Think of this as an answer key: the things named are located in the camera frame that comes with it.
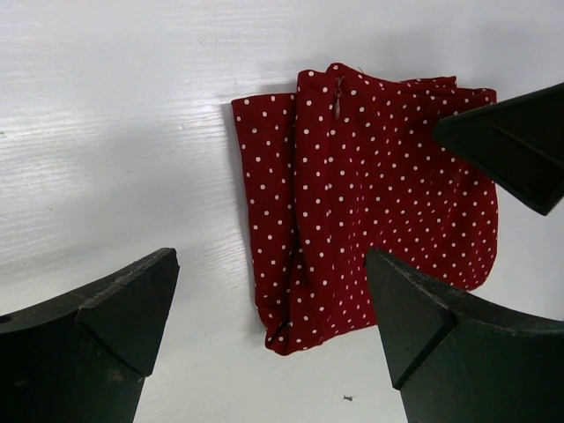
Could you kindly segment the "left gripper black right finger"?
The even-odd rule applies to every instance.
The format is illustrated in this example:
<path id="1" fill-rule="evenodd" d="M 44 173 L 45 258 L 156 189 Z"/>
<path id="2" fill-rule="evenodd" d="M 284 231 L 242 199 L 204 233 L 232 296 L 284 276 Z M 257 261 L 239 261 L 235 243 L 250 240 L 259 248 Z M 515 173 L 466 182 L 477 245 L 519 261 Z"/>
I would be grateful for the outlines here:
<path id="1" fill-rule="evenodd" d="M 410 422 L 561 422 L 563 323 L 480 299 L 370 249 L 367 283 Z"/>

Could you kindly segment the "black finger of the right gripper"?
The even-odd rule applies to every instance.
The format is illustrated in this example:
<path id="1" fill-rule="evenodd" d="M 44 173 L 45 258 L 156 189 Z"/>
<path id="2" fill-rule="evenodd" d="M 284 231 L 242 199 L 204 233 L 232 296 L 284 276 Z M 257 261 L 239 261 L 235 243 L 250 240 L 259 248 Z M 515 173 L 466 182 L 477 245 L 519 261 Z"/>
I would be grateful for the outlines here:
<path id="1" fill-rule="evenodd" d="M 543 216 L 563 198 L 563 84 L 441 119 L 432 137 Z"/>

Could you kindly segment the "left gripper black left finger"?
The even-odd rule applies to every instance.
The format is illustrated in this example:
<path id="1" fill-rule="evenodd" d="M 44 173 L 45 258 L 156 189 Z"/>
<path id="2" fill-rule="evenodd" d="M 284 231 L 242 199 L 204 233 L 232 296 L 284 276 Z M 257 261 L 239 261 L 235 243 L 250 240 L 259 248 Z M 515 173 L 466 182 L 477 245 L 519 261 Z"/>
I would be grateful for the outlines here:
<path id="1" fill-rule="evenodd" d="M 131 422 L 180 266 L 174 249 L 1 317 L 3 422 Z"/>

